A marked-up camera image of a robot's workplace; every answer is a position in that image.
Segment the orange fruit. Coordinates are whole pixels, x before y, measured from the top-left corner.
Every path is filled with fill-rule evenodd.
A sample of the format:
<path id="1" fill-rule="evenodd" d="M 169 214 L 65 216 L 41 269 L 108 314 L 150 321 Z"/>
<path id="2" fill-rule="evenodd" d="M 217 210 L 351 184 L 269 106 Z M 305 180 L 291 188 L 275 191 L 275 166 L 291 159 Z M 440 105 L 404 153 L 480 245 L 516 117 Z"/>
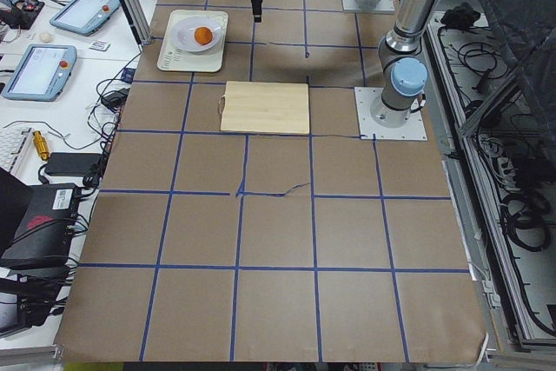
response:
<path id="1" fill-rule="evenodd" d="M 199 45 L 208 45 L 214 39 L 213 31 L 206 26 L 201 26 L 195 29 L 194 39 Z"/>

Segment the white round plate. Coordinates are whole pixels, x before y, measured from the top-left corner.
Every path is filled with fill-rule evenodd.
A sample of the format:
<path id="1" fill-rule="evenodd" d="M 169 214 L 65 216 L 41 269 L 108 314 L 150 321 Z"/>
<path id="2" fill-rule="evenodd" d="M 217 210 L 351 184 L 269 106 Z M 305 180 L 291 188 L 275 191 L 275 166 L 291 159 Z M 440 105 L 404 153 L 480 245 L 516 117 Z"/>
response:
<path id="1" fill-rule="evenodd" d="M 208 45 L 199 45 L 194 39 L 196 28 L 209 27 L 214 34 Z M 170 41 L 179 50 L 200 53 L 215 47 L 222 38 L 222 25 L 210 17 L 186 17 L 174 24 L 170 31 Z"/>

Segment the cream bear tray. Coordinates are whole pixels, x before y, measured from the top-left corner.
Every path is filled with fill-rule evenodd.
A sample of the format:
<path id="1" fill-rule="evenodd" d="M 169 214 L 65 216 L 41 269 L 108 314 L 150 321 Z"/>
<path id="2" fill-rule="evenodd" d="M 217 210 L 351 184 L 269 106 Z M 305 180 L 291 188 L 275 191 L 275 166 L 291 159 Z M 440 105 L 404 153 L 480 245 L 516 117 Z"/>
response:
<path id="1" fill-rule="evenodd" d="M 170 31 L 175 23 L 186 17 L 210 17 L 222 25 L 222 38 L 210 50 L 200 53 L 177 49 L 170 41 Z M 210 10 L 174 10 L 169 16 L 157 68 L 162 71 L 216 72 L 222 67 L 222 58 L 228 26 L 228 13 Z"/>

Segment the bamboo cutting board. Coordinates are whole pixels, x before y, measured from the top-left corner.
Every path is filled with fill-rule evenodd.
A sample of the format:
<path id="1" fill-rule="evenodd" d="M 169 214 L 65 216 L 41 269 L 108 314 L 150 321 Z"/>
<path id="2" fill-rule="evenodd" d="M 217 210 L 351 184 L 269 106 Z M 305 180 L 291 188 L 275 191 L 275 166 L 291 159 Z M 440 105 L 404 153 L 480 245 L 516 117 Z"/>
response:
<path id="1" fill-rule="evenodd" d="M 221 131 L 309 134 L 308 86 L 228 81 L 223 95 Z"/>

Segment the small printed card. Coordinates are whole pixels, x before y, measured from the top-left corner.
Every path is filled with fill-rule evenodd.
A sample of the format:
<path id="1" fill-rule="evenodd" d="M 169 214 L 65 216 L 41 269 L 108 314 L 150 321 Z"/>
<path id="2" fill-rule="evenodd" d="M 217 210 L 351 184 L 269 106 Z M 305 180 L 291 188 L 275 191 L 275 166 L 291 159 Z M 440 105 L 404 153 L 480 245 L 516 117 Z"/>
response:
<path id="1" fill-rule="evenodd" d="M 110 47 L 110 43 L 106 43 L 102 41 L 94 41 L 90 45 L 90 48 L 92 50 L 98 50 L 98 51 L 106 51 L 109 47 Z"/>

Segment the far blue teach pendant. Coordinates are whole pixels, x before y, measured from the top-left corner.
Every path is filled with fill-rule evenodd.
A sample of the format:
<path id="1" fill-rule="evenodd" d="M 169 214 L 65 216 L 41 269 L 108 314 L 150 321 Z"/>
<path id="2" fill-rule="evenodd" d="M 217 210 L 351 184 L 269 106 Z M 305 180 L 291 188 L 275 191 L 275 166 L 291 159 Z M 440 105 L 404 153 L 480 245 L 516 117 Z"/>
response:
<path id="1" fill-rule="evenodd" d="M 119 0 L 72 0 L 50 19 L 50 24 L 89 36 L 99 30 L 119 7 Z"/>

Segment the blue teach pendant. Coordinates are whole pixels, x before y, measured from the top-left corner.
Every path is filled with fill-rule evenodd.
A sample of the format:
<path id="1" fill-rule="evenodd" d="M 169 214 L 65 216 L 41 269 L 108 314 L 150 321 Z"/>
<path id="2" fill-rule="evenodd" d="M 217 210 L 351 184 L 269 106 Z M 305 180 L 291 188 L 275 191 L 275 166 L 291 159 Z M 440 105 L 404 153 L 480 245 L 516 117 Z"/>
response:
<path id="1" fill-rule="evenodd" d="M 5 84 L 2 97 L 18 101 L 54 101 L 68 82 L 76 59 L 76 48 L 72 45 L 30 45 Z"/>
<path id="2" fill-rule="evenodd" d="M 50 24 L 89 36 L 99 30 L 119 7 L 119 0 L 72 0 L 50 19 Z"/>

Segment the beige round ball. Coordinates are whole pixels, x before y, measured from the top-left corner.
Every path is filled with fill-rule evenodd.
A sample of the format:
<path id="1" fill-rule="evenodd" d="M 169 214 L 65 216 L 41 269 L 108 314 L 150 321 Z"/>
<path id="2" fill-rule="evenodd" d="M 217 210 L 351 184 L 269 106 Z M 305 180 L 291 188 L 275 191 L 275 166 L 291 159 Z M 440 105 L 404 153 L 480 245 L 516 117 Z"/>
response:
<path id="1" fill-rule="evenodd" d="M 49 32 L 42 32 L 39 35 L 39 39 L 42 43 L 51 43 L 53 41 L 53 36 Z"/>

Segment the near blue teach pendant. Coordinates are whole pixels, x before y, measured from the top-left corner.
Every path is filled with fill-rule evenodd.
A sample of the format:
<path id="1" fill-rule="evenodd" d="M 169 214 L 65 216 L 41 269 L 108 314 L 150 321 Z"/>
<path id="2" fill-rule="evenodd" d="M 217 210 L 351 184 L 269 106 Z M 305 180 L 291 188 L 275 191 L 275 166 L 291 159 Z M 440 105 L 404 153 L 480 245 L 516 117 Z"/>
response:
<path id="1" fill-rule="evenodd" d="M 2 97 L 18 101 L 54 101 L 68 82 L 76 59 L 76 48 L 72 45 L 30 45 L 5 84 Z"/>

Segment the gold metal cylinder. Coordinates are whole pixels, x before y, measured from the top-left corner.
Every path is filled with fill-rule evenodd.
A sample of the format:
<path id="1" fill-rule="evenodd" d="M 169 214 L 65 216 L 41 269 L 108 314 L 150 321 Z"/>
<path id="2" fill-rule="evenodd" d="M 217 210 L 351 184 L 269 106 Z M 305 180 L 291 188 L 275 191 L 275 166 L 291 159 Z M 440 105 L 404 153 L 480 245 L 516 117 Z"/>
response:
<path id="1" fill-rule="evenodd" d="M 50 158 L 50 150 L 45 137 L 39 130 L 34 130 L 32 133 L 33 143 L 38 156 L 42 161 L 48 161 Z"/>

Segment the black laptop charger brick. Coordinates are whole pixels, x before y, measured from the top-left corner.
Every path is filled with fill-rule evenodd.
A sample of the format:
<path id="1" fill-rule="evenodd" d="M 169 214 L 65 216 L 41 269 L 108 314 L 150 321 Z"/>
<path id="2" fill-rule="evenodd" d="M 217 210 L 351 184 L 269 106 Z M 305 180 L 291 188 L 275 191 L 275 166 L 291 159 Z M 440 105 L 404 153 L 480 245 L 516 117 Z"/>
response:
<path id="1" fill-rule="evenodd" d="M 84 176 L 97 168 L 100 160 L 98 153 L 53 152 L 44 172 L 49 176 Z"/>

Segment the black electronics box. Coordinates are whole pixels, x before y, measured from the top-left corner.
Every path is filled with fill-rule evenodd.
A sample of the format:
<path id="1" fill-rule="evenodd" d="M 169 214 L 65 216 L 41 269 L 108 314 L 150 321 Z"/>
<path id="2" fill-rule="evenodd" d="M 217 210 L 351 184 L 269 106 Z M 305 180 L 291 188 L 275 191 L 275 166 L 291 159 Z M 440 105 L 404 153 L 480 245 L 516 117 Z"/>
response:
<path id="1" fill-rule="evenodd" d="M 1 185 L 1 266 L 51 268 L 66 263 L 80 201 L 73 183 Z"/>

